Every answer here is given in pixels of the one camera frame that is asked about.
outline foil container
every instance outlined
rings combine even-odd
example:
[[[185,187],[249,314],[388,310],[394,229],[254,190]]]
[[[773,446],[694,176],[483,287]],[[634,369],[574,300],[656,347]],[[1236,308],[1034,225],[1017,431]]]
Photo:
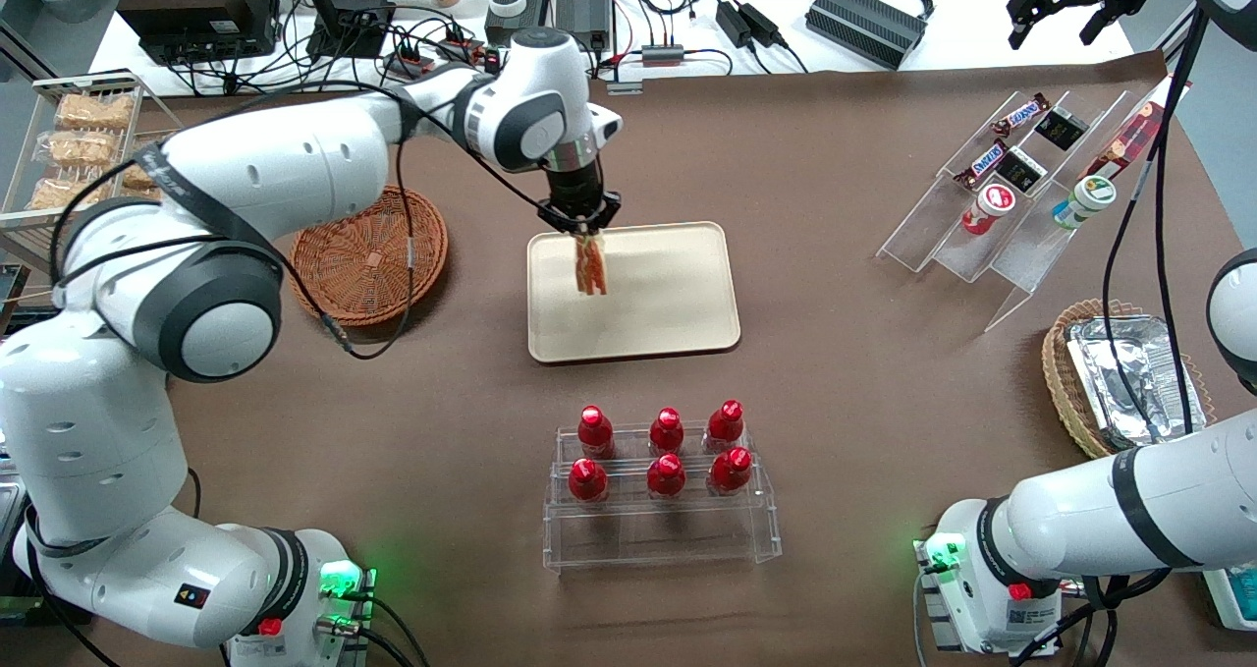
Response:
[[[1085,389],[1100,437],[1112,448],[1131,448],[1182,438],[1184,412],[1175,379],[1169,328],[1155,317],[1112,317],[1117,362],[1135,399],[1128,393],[1105,337],[1104,318],[1087,318],[1066,327],[1065,340],[1075,372]],[[1204,428],[1204,408],[1187,368],[1192,428]]]

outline beige tray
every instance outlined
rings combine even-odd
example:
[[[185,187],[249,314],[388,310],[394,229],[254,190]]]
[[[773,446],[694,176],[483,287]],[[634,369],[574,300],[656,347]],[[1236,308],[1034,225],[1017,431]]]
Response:
[[[602,231],[607,295],[576,288],[566,234],[528,242],[528,350],[539,363],[728,349],[742,337],[716,224]]]

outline clear acrylic rack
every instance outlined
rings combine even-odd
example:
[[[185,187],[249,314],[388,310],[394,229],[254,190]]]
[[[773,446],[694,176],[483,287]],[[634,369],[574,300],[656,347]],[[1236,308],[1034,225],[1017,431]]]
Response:
[[[960,187],[953,178],[991,148],[996,138],[991,131],[992,122],[1029,99],[1028,94],[1013,93],[992,112],[969,141],[939,168],[934,183],[877,250],[880,259],[890,256],[913,273],[921,273],[931,261],[938,261],[965,283],[978,281],[984,273],[996,273],[1008,281],[1012,289],[984,332],[1021,308],[1042,285],[1076,232],[1056,225],[1052,207],[1068,197],[1091,160],[1143,103],[1134,93],[1121,93],[1106,108],[1095,107],[1073,93],[1065,93],[1055,100],[1048,95],[1053,106],[1068,111],[1090,128],[1068,149],[1056,147],[1035,131],[1033,124],[1041,117],[1003,138],[1006,144],[1021,148],[1047,173],[1028,192],[1022,192],[994,170],[984,176],[978,188],[992,182],[1006,185],[1017,193],[1017,205],[1009,215],[996,220],[987,234],[973,236],[960,227],[960,216],[969,210],[974,192]]]
[[[684,421],[685,489],[676,497],[655,500],[646,490],[650,426],[617,426],[616,457],[600,461],[610,492],[602,502],[579,502],[568,492],[572,462],[582,457],[576,428],[556,435],[554,461],[546,491],[544,546],[547,569],[578,567],[646,567],[700,560],[752,560],[781,556],[777,502],[768,471],[750,431],[738,443],[750,451],[753,474],[732,496],[711,496],[706,474],[715,453],[703,448],[705,421]]]

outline brown tabletop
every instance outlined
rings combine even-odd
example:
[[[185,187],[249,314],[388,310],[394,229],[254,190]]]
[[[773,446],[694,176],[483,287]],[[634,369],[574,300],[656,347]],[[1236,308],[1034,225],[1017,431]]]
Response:
[[[204,518],[336,534],[381,569],[381,597],[436,667],[914,664],[910,540],[962,497],[998,496],[1085,460],[1052,408],[1038,349],[1061,309],[1100,294],[1119,214],[1087,224],[1038,294],[985,335],[1007,294],[999,281],[969,286],[941,269],[915,276],[874,254],[1012,90],[1104,100],[1144,93],[1163,74],[1144,55],[1100,67],[672,79],[639,97],[601,97],[626,121],[605,152],[608,185],[625,196],[617,224],[714,220],[728,234],[742,342],[688,358],[534,363],[524,246],[543,225],[450,144],[412,142],[406,185],[449,224],[445,285],[378,362],[346,357],[285,294],[283,335],[256,371],[176,386],[189,461],[205,480]],[[1213,349],[1203,310],[1239,245],[1179,129],[1169,147],[1166,242],[1183,348],[1229,417],[1252,402]],[[538,175],[518,182],[544,192]],[[1148,198],[1115,295],[1155,310],[1151,224]],[[745,403],[777,489],[779,559],[562,578],[542,567],[557,426],[583,403],[628,422],[666,403],[696,417],[730,397]],[[189,492],[177,502],[189,509]],[[1124,605],[1110,663],[1252,664],[1257,638],[1212,627],[1198,579],[1179,577]],[[212,651],[111,624],[89,634],[126,666],[219,663]],[[939,654],[924,641],[930,664],[1004,663]],[[94,663],[57,628],[0,631],[0,656]]]

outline wicker basket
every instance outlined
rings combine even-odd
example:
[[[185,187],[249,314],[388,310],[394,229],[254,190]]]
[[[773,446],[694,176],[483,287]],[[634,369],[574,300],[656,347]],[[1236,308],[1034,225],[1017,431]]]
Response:
[[[415,227],[415,285],[406,291],[406,220],[402,191],[386,187],[380,201],[353,219],[318,225],[297,234],[290,259],[321,308],[342,327],[373,327],[400,317],[436,283],[445,268],[449,239],[436,207],[406,191]],[[317,313],[295,281],[293,294],[312,317]]]
[[[1140,313],[1144,310],[1136,305],[1123,304],[1119,300],[1112,300],[1109,304],[1110,317],[1133,317],[1133,314]],[[1110,448],[1109,443],[1104,442],[1104,438],[1100,437],[1100,430],[1091,420],[1091,406],[1087,403],[1086,391],[1082,389],[1077,373],[1073,371],[1070,350],[1065,347],[1065,328],[1072,323],[1082,322],[1082,319],[1096,317],[1104,317],[1100,299],[1081,300],[1065,309],[1056,318],[1056,323],[1048,328],[1047,335],[1043,335],[1043,377],[1047,381],[1047,389],[1052,393],[1056,413],[1060,413],[1066,431],[1070,431],[1071,437],[1073,437],[1073,442],[1090,457],[1111,456],[1116,453],[1116,448]],[[1195,384],[1207,422],[1213,425],[1218,418],[1214,417],[1213,399],[1209,399],[1209,391],[1204,389],[1200,372],[1197,371],[1187,354],[1183,357],[1183,366],[1188,368]]]

